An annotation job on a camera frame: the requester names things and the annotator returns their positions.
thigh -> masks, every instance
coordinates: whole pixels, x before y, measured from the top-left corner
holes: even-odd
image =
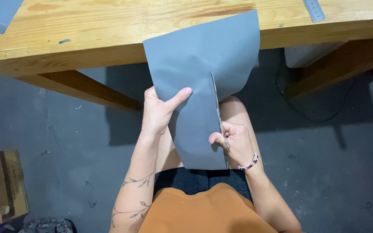
[[[177,150],[175,150],[171,133],[167,127],[165,134],[161,136],[159,141],[158,159],[156,161],[155,173],[176,167],[184,167],[184,165],[179,158]]]
[[[248,116],[247,110],[244,104],[234,96],[229,96],[220,102],[220,115],[223,121],[228,121],[236,124],[244,124],[248,127],[250,133],[251,143],[253,145],[254,152],[259,156],[259,162],[263,167],[262,158],[260,156],[259,145],[257,144],[256,135],[251,125],[250,117]],[[237,169],[238,164],[230,159],[230,168]]]

orange shirt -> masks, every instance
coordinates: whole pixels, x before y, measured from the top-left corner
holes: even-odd
[[[160,190],[139,233],[277,233],[234,188],[219,183],[210,190],[186,195]]]

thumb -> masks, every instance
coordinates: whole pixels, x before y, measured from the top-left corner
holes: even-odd
[[[213,144],[214,142],[218,142],[224,148],[227,148],[227,144],[225,143],[224,136],[218,132],[212,133],[208,138],[208,141]]]
[[[172,99],[165,102],[169,108],[173,111],[177,108],[182,102],[184,102],[192,93],[192,89],[190,87],[185,87],[184,89],[180,90]]]

metal ruler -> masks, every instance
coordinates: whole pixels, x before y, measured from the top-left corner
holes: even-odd
[[[303,0],[303,3],[305,4],[306,9],[308,9],[310,18],[312,18],[312,21],[314,23],[326,18],[322,11],[322,8],[319,5],[318,0]]]

person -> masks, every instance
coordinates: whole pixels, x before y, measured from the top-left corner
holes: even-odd
[[[213,171],[228,172],[214,176],[183,168],[167,125],[174,109],[191,93],[186,87],[163,102],[154,87],[145,91],[141,132],[112,210],[109,232],[301,232],[297,218],[264,173],[256,136],[238,98],[220,102],[225,132],[209,136],[209,143],[220,143],[225,149],[226,137],[230,168],[235,169]],[[237,169],[254,161],[254,154],[258,161],[252,167]],[[221,178],[225,183],[218,183]],[[185,190],[171,187],[174,183]]]

